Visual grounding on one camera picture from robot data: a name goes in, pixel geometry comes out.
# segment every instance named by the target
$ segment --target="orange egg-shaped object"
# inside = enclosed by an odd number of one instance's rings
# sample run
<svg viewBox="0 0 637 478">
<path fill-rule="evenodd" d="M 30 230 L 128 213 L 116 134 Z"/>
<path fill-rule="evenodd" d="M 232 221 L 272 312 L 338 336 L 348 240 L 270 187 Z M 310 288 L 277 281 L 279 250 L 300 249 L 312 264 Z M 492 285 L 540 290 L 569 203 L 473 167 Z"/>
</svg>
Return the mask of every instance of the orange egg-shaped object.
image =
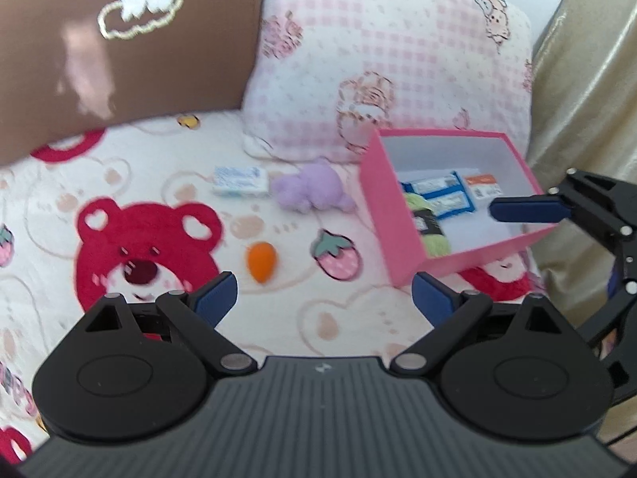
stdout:
<svg viewBox="0 0 637 478">
<path fill-rule="evenodd" d="M 255 243 L 246 253 L 248 271 L 259 284 L 265 284 L 272 278 L 277 261 L 275 247 L 270 243 Z"/>
</svg>

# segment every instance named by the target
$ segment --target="white pillow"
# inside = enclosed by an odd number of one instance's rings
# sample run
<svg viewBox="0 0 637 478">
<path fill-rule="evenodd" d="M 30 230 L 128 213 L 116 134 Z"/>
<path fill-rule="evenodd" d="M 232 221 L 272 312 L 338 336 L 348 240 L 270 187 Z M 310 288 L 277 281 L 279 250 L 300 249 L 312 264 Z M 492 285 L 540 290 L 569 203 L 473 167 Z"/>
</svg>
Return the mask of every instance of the white pillow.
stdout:
<svg viewBox="0 0 637 478">
<path fill-rule="evenodd" d="M 263 16 L 248 154 L 357 161 L 375 127 L 499 131 L 526 152 L 531 28 L 504 0 L 264 0 Z"/>
</svg>

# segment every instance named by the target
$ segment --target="blue snack package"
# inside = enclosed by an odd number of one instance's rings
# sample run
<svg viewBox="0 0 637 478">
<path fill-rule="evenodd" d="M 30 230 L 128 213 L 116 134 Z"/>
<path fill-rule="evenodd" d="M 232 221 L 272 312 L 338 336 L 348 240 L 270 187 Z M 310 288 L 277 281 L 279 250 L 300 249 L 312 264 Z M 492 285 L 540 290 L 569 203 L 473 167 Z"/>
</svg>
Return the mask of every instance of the blue snack package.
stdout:
<svg viewBox="0 0 637 478">
<path fill-rule="evenodd" d="M 438 220 L 476 210 L 463 181 L 455 171 L 447 176 L 401 182 L 401 186 L 405 192 L 418 194 L 431 203 Z"/>
</svg>

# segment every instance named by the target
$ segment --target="brown cushion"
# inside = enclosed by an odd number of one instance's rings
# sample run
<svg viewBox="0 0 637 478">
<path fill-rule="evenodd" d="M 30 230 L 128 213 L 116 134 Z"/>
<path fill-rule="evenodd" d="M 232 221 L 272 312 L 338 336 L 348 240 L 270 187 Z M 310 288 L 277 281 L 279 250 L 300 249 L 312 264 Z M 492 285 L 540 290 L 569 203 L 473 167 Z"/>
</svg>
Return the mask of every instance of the brown cushion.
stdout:
<svg viewBox="0 0 637 478">
<path fill-rule="evenodd" d="M 181 2 L 0 0 L 0 165 L 85 130 L 240 107 L 261 0 Z"/>
</svg>

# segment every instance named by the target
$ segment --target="gold curtain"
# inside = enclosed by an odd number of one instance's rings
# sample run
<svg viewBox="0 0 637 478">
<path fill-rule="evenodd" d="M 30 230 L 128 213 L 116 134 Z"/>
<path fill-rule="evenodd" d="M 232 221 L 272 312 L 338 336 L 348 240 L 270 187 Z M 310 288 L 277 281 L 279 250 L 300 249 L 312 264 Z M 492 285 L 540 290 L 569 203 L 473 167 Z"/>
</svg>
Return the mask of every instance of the gold curtain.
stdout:
<svg viewBox="0 0 637 478">
<path fill-rule="evenodd" d="M 569 167 L 637 183 L 637 0 L 562 1 L 534 59 L 532 116 L 528 161 L 543 188 Z M 576 227 L 560 225 L 533 252 L 571 322 L 604 303 L 612 257 Z M 626 402 L 602 437 L 636 421 L 637 402 Z"/>
</svg>

